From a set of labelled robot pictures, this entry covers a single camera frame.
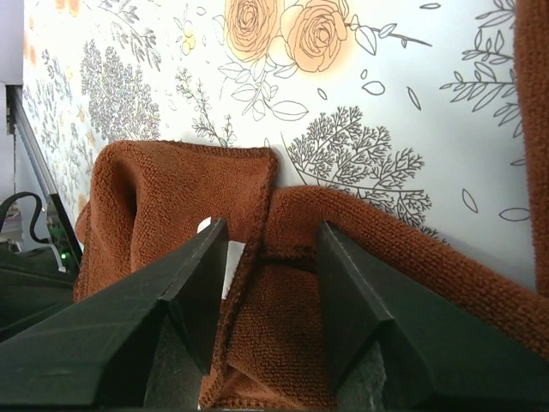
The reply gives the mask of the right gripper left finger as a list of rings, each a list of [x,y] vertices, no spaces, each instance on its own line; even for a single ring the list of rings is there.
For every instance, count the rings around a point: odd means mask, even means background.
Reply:
[[[211,369],[228,230],[164,257],[5,341],[4,408],[195,408]]]

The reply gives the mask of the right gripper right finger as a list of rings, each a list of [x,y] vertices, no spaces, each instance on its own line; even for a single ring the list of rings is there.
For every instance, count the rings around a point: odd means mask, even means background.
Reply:
[[[341,408],[545,408],[548,364],[374,257],[317,234],[330,389]]]

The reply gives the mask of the orange brown towel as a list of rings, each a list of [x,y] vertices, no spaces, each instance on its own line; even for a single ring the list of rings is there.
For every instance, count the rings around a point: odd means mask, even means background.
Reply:
[[[247,378],[268,405],[328,406],[328,350],[321,342],[316,236],[330,221],[367,251],[404,272],[537,361],[548,359],[548,301],[398,222],[356,197],[316,185],[276,189],[278,161],[267,148],[216,148],[183,142],[120,140],[98,155],[91,197],[77,228],[84,261],[75,297],[113,296],[151,269],[159,286],[172,257],[204,212],[228,220],[245,243],[225,303],[214,306],[216,338],[202,402],[257,403],[232,383]]]

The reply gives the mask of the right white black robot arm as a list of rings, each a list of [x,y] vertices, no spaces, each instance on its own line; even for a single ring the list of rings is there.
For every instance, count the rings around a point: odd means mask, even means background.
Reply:
[[[383,212],[175,217],[114,215],[74,281],[3,259],[2,409],[547,410],[547,302]]]

